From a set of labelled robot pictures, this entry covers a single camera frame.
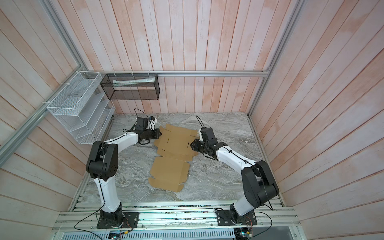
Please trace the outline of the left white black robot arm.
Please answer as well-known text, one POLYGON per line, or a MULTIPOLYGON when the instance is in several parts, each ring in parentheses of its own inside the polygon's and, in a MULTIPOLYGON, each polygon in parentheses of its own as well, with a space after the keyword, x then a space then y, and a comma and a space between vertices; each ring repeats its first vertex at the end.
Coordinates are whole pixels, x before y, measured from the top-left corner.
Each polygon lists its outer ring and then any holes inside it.
POLYGON ((119 167, 119 153, 141 141, 158 139, 162 134, 156 128, 157 119, 137 117, 134 126, 119 137, 95 141, 86 164, 86 171, 97 185, 102 207, 100 219, 114 228, 123 224, 122 203, 116 190, 115 175, 119 167))

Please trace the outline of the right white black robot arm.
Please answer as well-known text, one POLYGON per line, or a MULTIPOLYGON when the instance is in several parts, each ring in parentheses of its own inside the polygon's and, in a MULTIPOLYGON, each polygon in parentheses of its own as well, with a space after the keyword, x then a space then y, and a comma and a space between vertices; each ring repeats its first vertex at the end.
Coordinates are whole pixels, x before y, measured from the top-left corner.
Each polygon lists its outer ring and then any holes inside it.
POLYGON ((243 223, 246 215, 278 196, 280 190, 272 171, 265 161, 254 161, 232 150, 226 143, 218 142, 212 128, 202 127, 199 138, 191 143, 193 151, 222 162, 241 175, 244 196, 218 210, 218 218, 235 225, 243 223))

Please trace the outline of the brown cardboard box sheet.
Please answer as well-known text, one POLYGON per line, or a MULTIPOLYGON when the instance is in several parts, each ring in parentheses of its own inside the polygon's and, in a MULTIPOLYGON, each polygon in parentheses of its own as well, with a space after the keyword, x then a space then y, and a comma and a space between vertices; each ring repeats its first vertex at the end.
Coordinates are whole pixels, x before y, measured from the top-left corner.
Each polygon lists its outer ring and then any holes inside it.
POLYGON ((180 192, 187 182, 190 162, 198 153, 190 144, 197 138, 198 131, 167 124, 160 127, 162 135, 155 140, 158 148, 152 165, 149 184, 157 189, 180 192))

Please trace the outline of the paper sheet in basket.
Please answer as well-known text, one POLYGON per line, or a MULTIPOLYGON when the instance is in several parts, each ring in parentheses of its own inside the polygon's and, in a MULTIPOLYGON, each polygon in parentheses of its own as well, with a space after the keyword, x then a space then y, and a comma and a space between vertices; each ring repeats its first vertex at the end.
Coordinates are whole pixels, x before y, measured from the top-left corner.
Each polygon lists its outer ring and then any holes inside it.
POLYGON ((132 80, 124 80, 118 81, 113 80, 114 87, 151 87, 155 84, 156 78, 145 78, 145 79, 132 79, 132 80))

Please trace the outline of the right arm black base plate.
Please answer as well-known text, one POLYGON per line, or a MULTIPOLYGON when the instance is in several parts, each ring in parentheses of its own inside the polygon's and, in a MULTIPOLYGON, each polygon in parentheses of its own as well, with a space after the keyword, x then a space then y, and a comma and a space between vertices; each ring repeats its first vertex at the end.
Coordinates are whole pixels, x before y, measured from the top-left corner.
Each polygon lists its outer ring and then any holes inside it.
POLYGON ((244 216, 238 216, 234 210, 224 210, 216 208, 214 210, 217 216, 217 222, 219 226, 256 226, 257 219, 255 212, 251 211, 244 216))

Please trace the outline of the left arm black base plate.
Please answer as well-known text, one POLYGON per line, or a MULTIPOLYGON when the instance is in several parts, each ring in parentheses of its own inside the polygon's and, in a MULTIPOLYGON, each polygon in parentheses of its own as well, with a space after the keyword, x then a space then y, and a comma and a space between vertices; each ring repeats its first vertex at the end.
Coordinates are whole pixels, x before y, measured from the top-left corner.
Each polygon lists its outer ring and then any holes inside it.
POLYGON ((138 225, 140 213, 121 212, 121 213, 101 213, 97 229, 128 228, 135 229, 138 225))

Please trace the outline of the aluminium frame rail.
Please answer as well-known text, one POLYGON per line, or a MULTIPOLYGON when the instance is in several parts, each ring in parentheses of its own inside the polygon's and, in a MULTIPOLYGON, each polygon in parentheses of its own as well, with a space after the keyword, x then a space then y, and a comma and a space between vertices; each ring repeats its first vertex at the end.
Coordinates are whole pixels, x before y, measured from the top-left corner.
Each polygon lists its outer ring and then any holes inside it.
POLYGON ((269 71, 100 71, 102 76, 106 74, 112 75, 130 75, 130 76, 150 76, 158 77, 266 77, 269 71))

